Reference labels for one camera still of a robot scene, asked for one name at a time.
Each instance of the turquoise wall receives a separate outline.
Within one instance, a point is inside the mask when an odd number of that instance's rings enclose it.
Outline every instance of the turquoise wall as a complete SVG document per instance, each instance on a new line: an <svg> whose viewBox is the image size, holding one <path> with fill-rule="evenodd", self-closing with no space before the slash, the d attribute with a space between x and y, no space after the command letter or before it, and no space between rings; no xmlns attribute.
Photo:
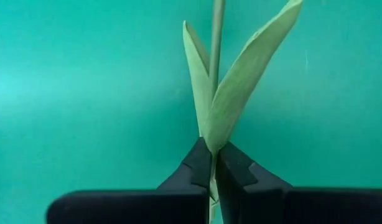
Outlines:
<svg viewBox="0 0 382 224"><path fill-rule="evenodd" d="M283 0L227 0L221 73ZM182 21L207 0L0 1L0 223L153 188L197 136ZM294 185L382 187L382 1L305 0L232 141Z"/></svg>

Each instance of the teal background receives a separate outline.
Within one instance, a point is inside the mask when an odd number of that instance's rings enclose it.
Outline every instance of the teal background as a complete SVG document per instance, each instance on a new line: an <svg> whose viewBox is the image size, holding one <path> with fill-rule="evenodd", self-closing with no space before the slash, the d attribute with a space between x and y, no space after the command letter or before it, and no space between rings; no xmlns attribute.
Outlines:
<svg viewBox="0 0 382 224"><path fill-rule="evenodd" d="M221 74L285 3L227 0ZM198 137L182 21L209 46L211 12L0 1L0 223L43 223L69 191L163 181ZM232 141L294 185L382 187L382 1L305 0Z"/></svg>

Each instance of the plant stem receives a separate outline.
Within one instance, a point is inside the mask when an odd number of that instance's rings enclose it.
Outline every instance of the plant stem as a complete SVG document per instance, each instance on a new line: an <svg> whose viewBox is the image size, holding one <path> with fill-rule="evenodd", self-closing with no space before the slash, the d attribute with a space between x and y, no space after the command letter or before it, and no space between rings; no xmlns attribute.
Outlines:
<svg viewBox="0 0 382 224"><path fill-rule="evenodd" d="M218 85L218 68L220 65L220 46L221 31L223 29L223 15L225 8L225 0L214 0L213 7L213 27L212 27L212 44L210 51L209 79L211 100L215 96Z"/></svg>

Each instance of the black holder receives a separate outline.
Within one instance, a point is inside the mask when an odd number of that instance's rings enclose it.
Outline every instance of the black holder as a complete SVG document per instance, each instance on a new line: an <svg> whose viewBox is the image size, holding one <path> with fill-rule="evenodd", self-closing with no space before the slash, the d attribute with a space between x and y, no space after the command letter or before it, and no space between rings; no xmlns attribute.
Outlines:
<svg viewBox="0 0 382 224"><path fill-rule="evenodd" d="M200 138L157 189L72 192L50 205L47 223L208 223L211 165ZM224 224L382 224L382 190L293 187L230 142L216 168Z"/></svg>

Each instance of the green leaf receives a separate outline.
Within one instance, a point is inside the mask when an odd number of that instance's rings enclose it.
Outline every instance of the green leaf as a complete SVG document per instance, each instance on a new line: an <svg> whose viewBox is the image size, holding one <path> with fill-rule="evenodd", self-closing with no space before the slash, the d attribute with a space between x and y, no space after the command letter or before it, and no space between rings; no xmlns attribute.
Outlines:
<svg viewBox="0 0 382 224"><path fill-rule="evenodd" d="M215 155L229 140L245 104L271 57L296 22L302 0L290 0L247 41L219 84L203 136Z"/></svg>
<svg viewBox="0 0 382 224"><path fill-rule="evenodd" d="M196 31L187 22L183 23L184 49L190 70L193 100L197 111L199 135L212 105L209 85L209 56Z"/></svg>

